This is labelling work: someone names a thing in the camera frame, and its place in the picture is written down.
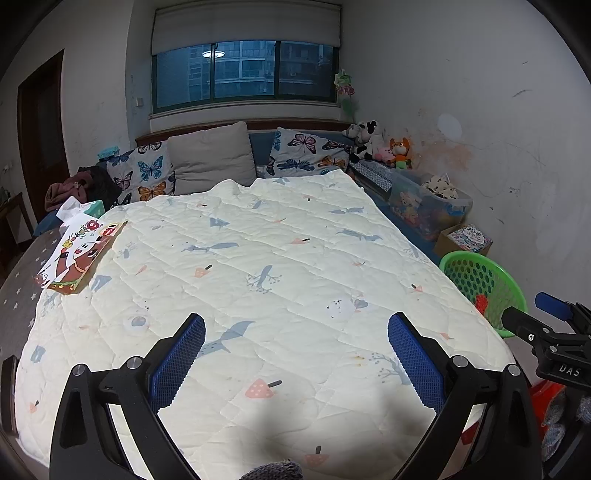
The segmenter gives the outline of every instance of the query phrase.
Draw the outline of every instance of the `stuffed animal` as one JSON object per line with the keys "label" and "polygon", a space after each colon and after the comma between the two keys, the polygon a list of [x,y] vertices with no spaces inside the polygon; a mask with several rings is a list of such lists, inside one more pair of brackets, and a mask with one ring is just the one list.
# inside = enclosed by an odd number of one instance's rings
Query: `stuffed animal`
{"label": "stuffed animal", "polygon": [[402,202],[402,217],[412,226],[418,225],[417,209],[421,205],[421,199],[410,192],[400,192],[400,201]]}
{"label": "stuffed animal", "polygon": [[379,148],[378,152],[375,154],[375,159],[377,161],[385,163],[386,165],[389,165],[394,161],[394,155],[392,153],[392,150],[390,150],[387,147],[382,147]]}
{"label": "stuffed animal", "polygon": [[365,124],[360,124],[361,126],[361,141],[363,143],[369,142],[371,137],[374,135],[381,135],[382,134],[382,125],[379,124],[377,120],[371,120]]}
{"label": "stuffed animal", "polygon": [[355,147],[351,153],[350,160],[357,163],[359,160],[374,160],[379,154],[381,148],[385,148],[383,130],[376,120],[367,123],[351,125],[343,132],[346,137],[352,138],[355,132],[358,132],[355,138]]}
{"label": "stuffed animal", "polygon": [[355,141],[355,145],[362,145],[361,131],[365,129],[365,124],[350,124],[347,130],[343,130],[343,135]]}
{"label": "stuffed animal", "polygon": [[390,151],[394,156],[393,160],[386,161],[388,167],[396,166],[396,168],[412,168],[411,159],[408,158],[408,151],[410,150],[410,142],[408,138],[404,137],[400,142],[393,138],[390,139]]}

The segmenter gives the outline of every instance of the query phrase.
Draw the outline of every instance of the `quilted blanket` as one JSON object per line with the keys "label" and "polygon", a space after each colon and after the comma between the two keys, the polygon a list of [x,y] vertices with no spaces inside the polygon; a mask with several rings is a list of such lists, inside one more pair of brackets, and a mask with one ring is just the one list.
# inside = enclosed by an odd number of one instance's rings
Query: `quilted blanket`
{"label": "quilted blanket", "polygon": [[[43,291],[18,367],[19,441],[45,465],[72,366],[118,368],[191,312],[205,319],[206,343],[159,416],[204,479],[287,458],[306,478],[391,479],[434,418],[388,342],[395,312],[478,368],[512,361],[340,170],[250,188],[227,180],[104,219],[128,223],[79,293]],[[132,466],[150,478],[112,411]]]}

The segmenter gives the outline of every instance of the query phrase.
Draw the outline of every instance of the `cushion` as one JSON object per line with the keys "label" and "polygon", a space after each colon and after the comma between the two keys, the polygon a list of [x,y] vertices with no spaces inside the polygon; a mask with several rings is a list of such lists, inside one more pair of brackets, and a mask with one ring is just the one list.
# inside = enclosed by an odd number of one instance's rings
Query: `cushion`
{"label": "cushion", "polygon": [[107,159],[107,171],[123,192],[116,205],[174,195],[174,171],[167,142],[138,147]]}
{"label": "cushion", "polygon": [[347,169],[348,145],[278,127],[264,172],[266,179],[325,174]]}
{"label": "cushion", "polygon": [[256,179],[248,127],[238,122],[168,139],[176,195],[206,192],[223,180],[249,187]]}

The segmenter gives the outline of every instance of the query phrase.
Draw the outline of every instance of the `green basket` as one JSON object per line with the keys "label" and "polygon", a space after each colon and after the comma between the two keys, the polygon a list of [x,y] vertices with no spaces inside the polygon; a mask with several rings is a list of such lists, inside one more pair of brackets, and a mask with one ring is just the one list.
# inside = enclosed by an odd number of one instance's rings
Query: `green basket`
{"label": "green basket", "polygon": [[502,267],[480,254],[457,251],[443,257],[439,269],[472,303],[483,294],[488,299],[484,314],[488,322],[501,337],[515,336],[503,328],[501,315],[511,306],[527,313],[527,302],[517,282]]}

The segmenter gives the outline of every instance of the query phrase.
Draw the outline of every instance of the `door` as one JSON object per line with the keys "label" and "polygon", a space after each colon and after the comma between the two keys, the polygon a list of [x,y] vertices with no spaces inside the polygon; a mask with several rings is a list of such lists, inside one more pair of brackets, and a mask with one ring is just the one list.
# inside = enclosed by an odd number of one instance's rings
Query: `door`
{"label": "door", "polygon": [[61,132],[60,85],[63,50],[34,71],[18,88],[18,145],[22,172],[37,221],[47,212],[52,183],[70,176]]}

